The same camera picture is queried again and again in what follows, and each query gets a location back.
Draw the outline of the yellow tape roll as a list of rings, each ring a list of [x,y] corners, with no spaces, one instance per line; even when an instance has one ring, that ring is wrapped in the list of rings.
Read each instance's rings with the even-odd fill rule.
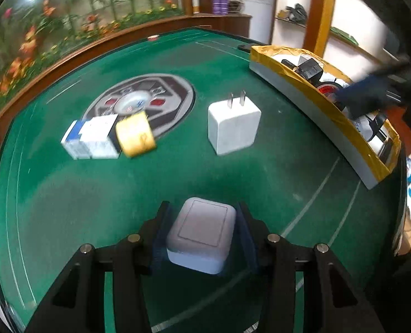
[[[144,111],[119,121],[115,131],[124,155],[129,158],[137,157],[156,148],[154,135]]]

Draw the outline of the round mahjong table control panel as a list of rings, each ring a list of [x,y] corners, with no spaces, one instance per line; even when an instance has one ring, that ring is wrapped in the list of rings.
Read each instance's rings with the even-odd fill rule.
[[[174,74],[143,74],[106,89],[84,112],[84,120],[115,115],[123,120],[144,112],[153,136],[159,138],[176,127],[193,110],[194,87]]]

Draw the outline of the purple bottle pair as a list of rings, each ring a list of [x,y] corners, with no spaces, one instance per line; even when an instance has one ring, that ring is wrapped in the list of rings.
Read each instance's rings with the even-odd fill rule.
[[[228,0],[212,0],[212,13],[215,15],[227,15]]]

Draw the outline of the white plug charger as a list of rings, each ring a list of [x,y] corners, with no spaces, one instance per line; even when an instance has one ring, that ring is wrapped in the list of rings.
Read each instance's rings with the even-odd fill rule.
[[[227,155],[251,146],[257,136],[261,110],[247,97],[214,102],[208,107],[208,139],[218,156]]]

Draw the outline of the artificial flower wall display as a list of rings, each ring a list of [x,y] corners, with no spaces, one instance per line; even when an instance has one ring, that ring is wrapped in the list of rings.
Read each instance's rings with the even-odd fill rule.
[[[70,53],[113,32],[182,14],[182,0],[3,0],[0,110]]]

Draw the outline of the white tray with yellow rim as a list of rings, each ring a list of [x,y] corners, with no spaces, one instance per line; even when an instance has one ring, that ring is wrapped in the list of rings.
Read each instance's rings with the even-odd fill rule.
[[[374,150],[371,141],[364,139],[352,120],[308,81],[281,63],[281,56],[292,59],[303,54],[316,60],[325,72],[337,80],[351,81],[339,69],[310,51],[275,45],[251,47],[249,67],[291,100],[322,130],[353,167],[366,188],[371,190],[397,166],[402,147],[400,136],[387,119],[378,133],[384,140],[383,146],[380,150]]]

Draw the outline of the blue and white small box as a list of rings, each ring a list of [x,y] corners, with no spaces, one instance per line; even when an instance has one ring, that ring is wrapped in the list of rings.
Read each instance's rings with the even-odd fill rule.
[[[121,147],[116,136],[117,114],[74,120],[61,145],[74,159],[117,159]]]

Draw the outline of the black tape roll red core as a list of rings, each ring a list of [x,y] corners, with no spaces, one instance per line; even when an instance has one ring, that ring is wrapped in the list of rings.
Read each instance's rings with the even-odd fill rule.
[[[315,88],[323,95],[332,95],[342,89],[342,86],[335,81],[320,81]]]

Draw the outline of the white rounded box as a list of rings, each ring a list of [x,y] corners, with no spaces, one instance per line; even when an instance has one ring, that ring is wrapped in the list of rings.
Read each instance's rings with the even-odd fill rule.
[[[211,275],[222,272],[235,218],[231,205],[197,197],[186,200],[166,237],[170,262]]]

